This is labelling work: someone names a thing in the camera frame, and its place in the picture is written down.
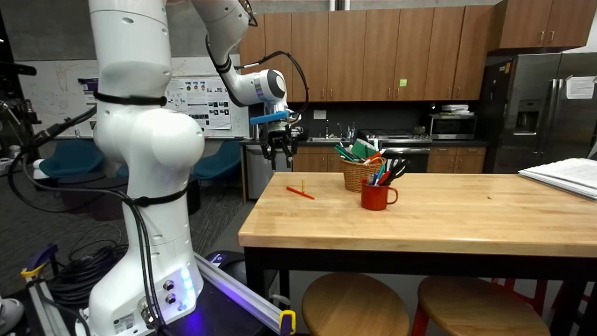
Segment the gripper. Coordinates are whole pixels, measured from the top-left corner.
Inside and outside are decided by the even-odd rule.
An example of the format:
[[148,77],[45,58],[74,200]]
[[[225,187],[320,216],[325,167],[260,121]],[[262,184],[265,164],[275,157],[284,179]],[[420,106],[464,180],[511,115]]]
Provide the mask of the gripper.
[[298,140],[296,128],[289,123],[266,123],[259,126],[260,148],[265,160],[270,161],[271,169],[277,170],[277,151],[269,145],[274,140],[281,140],[282,152],[290,159],[297,153]]

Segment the orange pencil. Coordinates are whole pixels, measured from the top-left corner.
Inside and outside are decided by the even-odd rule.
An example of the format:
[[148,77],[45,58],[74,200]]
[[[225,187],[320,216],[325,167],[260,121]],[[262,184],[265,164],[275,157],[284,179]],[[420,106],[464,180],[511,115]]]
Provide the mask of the orange pencil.
[[313,196],[311,196],[311,195],[309,195],[309,194],[307,194],[307,193],[305,193],[303,191],[299,191],[297,189],[293,189],[292,187],[288,187],[287,186],[286,190],[288,190],[288,191],[290,191],[292,193],[298,194],[300,196],[304,196],[305,198],[308,198],[308,199],[311,199],[311,200],[315,200],[315,197],[313,197]]

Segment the wicker basket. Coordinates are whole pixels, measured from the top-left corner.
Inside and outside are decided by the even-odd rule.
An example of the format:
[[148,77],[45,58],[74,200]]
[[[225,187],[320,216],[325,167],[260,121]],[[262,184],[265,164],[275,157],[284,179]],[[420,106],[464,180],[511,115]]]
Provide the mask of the wicker basket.
[[383,164],[386,164],[386,158],[375,159],[369,164],[363,162],[351,162],[341,159],[340,168],[345,181],[345,189],[354,193],[361,192],[361,181],[367,180],[371,175],[380,172]]

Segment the dishwasher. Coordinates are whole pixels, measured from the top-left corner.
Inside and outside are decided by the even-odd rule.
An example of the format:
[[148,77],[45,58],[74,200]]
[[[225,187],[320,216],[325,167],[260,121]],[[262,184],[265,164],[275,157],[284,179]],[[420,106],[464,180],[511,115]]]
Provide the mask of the dishwasher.
[[281,150],[277,151],[275,157],[275,169],[272,168],[271,161],[263,157],[262,149],[258,145],[246,147],[245,159],[250,200],[257,200],[262,195],[275,172],[292,172],[292,166],[286,165],[286,156]]

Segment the wooden base cabinets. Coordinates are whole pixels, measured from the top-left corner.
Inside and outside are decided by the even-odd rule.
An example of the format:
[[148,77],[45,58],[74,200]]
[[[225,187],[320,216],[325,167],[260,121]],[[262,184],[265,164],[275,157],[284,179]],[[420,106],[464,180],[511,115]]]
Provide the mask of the wooden base cabinets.
[[428,174],[481,174],[486,147],[432,147]]
[[292,172],[341,173],[341,157],[334,147],[299,146]]

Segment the heap of pens and pencils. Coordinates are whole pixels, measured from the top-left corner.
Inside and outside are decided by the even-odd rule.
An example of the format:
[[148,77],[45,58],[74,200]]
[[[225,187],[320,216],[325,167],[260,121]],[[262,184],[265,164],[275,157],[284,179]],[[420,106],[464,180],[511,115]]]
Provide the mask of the heap of pens and pencils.
[[381,160],[386,149],[377,149],[371,143],[364,140],[356,140],[355,143],[344,147],[341,143],[334,146],[341,159],[356,164],[371,165]]

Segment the poster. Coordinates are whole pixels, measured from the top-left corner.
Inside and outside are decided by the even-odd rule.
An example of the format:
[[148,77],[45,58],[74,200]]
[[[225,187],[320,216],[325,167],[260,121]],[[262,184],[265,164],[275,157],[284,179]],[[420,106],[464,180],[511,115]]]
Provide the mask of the poster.
[[203,129],[232,128],[228,90],[218,77],[173,78],[165,96],[166,108],[190,116]]

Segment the red mug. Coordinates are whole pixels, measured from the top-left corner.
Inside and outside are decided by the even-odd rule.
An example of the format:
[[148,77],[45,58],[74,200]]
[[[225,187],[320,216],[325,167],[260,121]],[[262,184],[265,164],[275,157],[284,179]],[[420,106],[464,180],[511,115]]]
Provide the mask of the red mug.
[[390,186],[371,185],[366,179],[361,180],[361,206],[367,210],[380,211],[395,204],[399,194]]

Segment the bundle of pens and scissors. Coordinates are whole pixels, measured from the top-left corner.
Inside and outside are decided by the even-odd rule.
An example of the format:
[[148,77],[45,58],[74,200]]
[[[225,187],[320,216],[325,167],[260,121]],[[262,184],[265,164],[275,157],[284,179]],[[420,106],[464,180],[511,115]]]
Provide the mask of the bundle of pens and scissors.
[[377,174],[372,174],[366,184],[371,186],[390,186],[391,183],[401,178],[406,173],[406,168],[410,165],[408,159],[397,159],[388,165],[383,165],[383,170]]

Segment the stove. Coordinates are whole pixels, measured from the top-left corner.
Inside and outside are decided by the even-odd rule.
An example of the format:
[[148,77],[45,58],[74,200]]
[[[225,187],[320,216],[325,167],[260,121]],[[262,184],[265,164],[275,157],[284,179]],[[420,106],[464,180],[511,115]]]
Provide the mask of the stove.
[[362,129],[357,131],[388,163],[408,161],[406,172],[424,174],[427,171],[432,140],[428,135],[414,135],[410,131]]

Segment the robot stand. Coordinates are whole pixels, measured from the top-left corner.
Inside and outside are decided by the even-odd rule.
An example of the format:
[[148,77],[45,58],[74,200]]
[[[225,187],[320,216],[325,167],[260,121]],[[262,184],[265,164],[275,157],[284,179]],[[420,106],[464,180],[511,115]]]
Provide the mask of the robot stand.
[[[281,310],[226,274],[209,260],[196,257],[206,275],[195,310],[167,325],[167,336],[279,336]],[[68,313],[43,302],[45,283],[7,294],[24,307],[10,330],[15,336],[86,336],[83,325]]]

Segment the round wooden stool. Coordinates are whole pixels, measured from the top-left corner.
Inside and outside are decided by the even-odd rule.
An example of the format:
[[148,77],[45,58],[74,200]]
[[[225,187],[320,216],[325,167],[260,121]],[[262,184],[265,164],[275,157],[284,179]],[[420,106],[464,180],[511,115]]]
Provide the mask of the round wooden stool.
[[450,336],[550,336],[533,308],[499,279],[429,276],[418,287],[411,336],[435,323]]
[[361,273],[328,273],[306,290],[301,312],[311,336],[409,336],[403,300]]

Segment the blue and yellow clamp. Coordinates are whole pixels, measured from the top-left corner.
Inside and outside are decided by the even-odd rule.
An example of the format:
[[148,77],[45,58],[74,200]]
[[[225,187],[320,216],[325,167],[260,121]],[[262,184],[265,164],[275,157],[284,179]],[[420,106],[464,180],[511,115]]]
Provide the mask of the blue and yellow clamp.
[[296,312],[282,310],[279,315],[279,336],[294,336],[296,333]]
[[53,276],[57,276],[60,266],[56,258],[57,252],[58,246],[55,243],[51,243],[39,250],[21,271],[21,278],[24,280],[41,278],[42,273],[48,266],[51,268]]

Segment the microwave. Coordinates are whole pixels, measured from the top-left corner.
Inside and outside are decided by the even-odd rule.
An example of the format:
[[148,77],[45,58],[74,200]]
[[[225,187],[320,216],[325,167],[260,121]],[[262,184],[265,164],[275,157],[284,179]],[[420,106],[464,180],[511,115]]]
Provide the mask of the microwave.
[[475,115],[432,114],[429,135],[433,140],[473,140],[476,121]]

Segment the whiteboard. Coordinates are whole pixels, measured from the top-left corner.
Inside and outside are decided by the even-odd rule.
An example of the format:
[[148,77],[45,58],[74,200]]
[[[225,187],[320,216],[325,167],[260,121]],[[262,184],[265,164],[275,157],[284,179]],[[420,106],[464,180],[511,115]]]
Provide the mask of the whiteboard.
[[[21,86],[25,98],[31,100],[42,124],[34,125],[41,131],[67,117],[76,117],[96,104],[92,92],[97,87],[98,62],[83,60],[38,60],[28,62],[37,69],[34,77],[22,75]],[[209,57],[174,57],[171,60],[173,78],[218,77]],[[250,135],[248,108],[240,108],[230,99],[232,128],[229,130],[203,129],[207,138],[247,138]]]

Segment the stainless steel refrigerator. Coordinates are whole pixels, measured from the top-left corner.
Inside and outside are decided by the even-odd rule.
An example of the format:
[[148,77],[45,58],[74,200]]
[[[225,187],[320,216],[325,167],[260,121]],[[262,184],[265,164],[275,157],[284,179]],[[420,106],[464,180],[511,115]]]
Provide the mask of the stainless steel refrigerator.
[[565,96],[567,78],[595,75],[597,52],[516,55],[486,66],[475,110],[476,136],[488,143],[484,173],[597,159],[597,85],[593,99]]

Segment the stack of white papers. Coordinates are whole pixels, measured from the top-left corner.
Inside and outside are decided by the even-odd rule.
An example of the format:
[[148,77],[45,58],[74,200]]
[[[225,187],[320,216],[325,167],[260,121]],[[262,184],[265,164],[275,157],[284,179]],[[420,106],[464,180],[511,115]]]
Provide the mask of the stack of white papers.
[[555,189],[597,202],[597,161],[566,159],[518,171],[531,179]]

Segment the red chair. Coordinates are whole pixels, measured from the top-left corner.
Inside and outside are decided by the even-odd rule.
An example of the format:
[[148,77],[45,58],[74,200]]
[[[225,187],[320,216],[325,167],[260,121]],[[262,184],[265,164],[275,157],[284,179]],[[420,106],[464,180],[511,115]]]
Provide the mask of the red chair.
[[[524,295],[515,290],[516,279],[505,277],[502,284],[521,300],[529,304],[533,310],[543,317],[548,280],[535,281],[535,293]],[[597,336],[597,278],[593,281],[589,296],[584,295],[589,280],[564,280],[556,292],[554,302],[547,312],[554,313],[548,324],[551,336],[569,336],[573,325],[578,326],[576,336]]]

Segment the wooden cabinets over refrigerator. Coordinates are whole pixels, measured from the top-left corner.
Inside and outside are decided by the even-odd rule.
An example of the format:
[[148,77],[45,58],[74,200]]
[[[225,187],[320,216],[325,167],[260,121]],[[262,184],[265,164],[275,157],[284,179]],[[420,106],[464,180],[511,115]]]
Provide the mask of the wooden cabinets over refrigerator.
[[597,0],[502,0],[495,4],[487,50],[567,50],[588,43]]

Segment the white paper sheet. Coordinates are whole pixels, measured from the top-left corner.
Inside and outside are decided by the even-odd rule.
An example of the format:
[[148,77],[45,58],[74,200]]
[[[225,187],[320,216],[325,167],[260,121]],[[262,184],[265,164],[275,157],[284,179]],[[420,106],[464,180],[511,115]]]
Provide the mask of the white paper sheet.
[[593,99],[597,85],[597,75],[575,77],[565,80],[565,96],[567,100]]

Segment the row of wooden wall cabinets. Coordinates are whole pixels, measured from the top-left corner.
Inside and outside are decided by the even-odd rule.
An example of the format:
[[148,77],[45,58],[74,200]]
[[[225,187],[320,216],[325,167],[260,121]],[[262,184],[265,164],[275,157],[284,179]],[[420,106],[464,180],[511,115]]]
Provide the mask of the row of wooden wall cabinets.
[[[476,100],[492,12],[466,6],[258,14],[239,53],[248,64],[283,51],[256,70],[282,72],[290,102]],[[401,78],[407,87],[399,87]]]

